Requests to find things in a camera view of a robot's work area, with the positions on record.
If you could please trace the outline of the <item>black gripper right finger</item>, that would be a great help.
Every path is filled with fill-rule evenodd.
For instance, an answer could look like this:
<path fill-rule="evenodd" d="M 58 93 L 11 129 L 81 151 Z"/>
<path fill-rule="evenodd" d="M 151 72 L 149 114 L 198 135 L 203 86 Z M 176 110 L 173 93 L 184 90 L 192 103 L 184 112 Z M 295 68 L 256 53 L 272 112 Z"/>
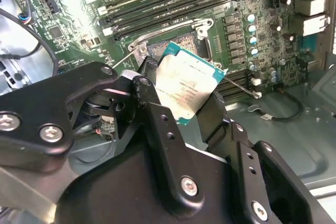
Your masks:
<path fill-rule="evenodd" d="M 253 144 L 232 121 L 223 97 L 212 92 L 196 114 L 207 151 L 230 170 L 230 202 L 236 223 L 333 223 L 277 150 Z"/>

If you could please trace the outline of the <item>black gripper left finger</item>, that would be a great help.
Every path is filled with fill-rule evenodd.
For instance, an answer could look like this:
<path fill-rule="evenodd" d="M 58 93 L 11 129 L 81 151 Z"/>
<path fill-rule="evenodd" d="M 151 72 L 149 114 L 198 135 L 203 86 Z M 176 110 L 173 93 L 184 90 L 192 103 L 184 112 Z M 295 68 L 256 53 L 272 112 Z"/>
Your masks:
<path fill-rule="evenodd" d="M 183 179 L 198 180 L 183 138 L 155 86 L 158 63 L 147 57 L 128 78 L 91 62 L 1 96 L 1 165 L 33 172 L 60 169 L 75 131 L 93 118 L 112 116 L 131 142 L 146 142 L 160 198 L 170 212 L 198 212 L 205 195 Z"/>

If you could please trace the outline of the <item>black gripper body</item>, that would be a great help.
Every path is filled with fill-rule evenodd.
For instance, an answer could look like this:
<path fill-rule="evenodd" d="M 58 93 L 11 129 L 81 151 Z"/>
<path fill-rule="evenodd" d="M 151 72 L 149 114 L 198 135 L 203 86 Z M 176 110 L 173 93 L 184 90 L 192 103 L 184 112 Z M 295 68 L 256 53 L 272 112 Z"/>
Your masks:
<path fill-rule="evenodd" d="M 149 150 L 140 144 L 74 180 L 58 202 L 57 223 L 245 223 L 232 199 L 229 165 L 193 146 L 188 152 L 205 191 L 203 208 L 192 218 L 164 207 Z"/>

